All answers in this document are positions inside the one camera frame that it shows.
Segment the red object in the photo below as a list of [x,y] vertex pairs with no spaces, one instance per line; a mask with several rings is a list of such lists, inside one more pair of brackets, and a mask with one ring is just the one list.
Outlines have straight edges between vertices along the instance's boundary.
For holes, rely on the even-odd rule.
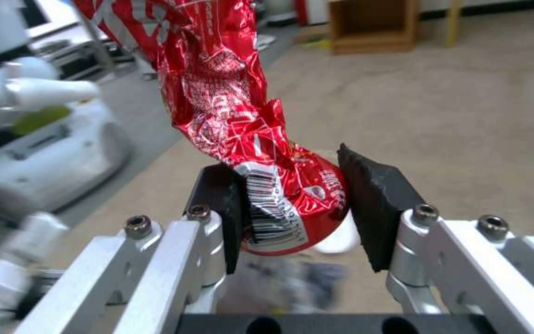
[[296,20],[298,25],[305,26],[308,24],[308,15],[306,14],[306,0],[294,0],[296,4]]
[[75,2],[111,38],[150,60],[172,126],[246,176],[252,229],[244,249],[288,254],[339,226],[347,213],[343,178],[288,140],[281,102],[267,100],[249,0]]

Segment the floor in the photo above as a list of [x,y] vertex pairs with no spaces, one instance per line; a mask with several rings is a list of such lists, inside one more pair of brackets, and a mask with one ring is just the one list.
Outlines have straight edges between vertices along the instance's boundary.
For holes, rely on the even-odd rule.
[[[269,67],[290,49],[294,44],[297,29],[296,26],[260,29],[263,34],[277,37],[269,48],[261,51],[261,63],[264,68]],[[180,132],[170,125],[170,117],[166,114],[161,101],[156,80],[143,80],[137,70],[131,70],[116,80],[102,82],[99,85],[102,97],[123,124],[133,142],[133,155],[117,174],[57,212],[69,226],[82,222],[182,138]]]
[[[444,31],[444,21],[421,23],[409,53],[332,57],[295,46],[267,68],[269,96],[282,99],[291,140],[333,160],[345,142],[400,167],[445,218],[498,214],[515,233],[534,234],[534,11],[465,17],[452,49]],[[177,141],[76,226],[49,264],[65,268],[133,214],[177,218],[197,172],[213,162]],[[350,270],[333,311],[400,310],[359,247],[313,256]]]

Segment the wooden shelf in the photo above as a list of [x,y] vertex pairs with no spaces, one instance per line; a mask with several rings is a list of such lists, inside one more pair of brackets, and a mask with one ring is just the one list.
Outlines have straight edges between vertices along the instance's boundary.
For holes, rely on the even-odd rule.
[[416,0],[329,2],[334,54],[409,51],[415,44]]

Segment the white robot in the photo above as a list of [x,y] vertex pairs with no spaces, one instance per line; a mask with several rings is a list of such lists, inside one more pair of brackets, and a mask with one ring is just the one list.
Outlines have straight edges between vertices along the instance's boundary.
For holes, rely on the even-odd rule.
[[130,142],[91,82],[62,82],[57,70],[32,57],[22,17],[0,1],[0,129],[52,105],[70,109],[0,147],[0,212],[20,220],[54,211],[116,171]]

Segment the gray carpet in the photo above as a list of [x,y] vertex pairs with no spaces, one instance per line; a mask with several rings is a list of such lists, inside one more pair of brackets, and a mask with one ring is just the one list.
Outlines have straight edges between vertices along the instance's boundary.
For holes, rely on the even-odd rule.
[[[277,40],[261,51],[263,68],[271,65],[294,44],[297,27],[265,27],[263,34]],[[182,136],[170,125],[156,80],[142,80],[135,67],[122,71],[118,78],[100,84],[102,96],[125,127],[133,142],[133,155],[116,174],[62,209],[59,217],[75,226],[91,214],[133,177],[145,170],[159,155],[172,147]]]

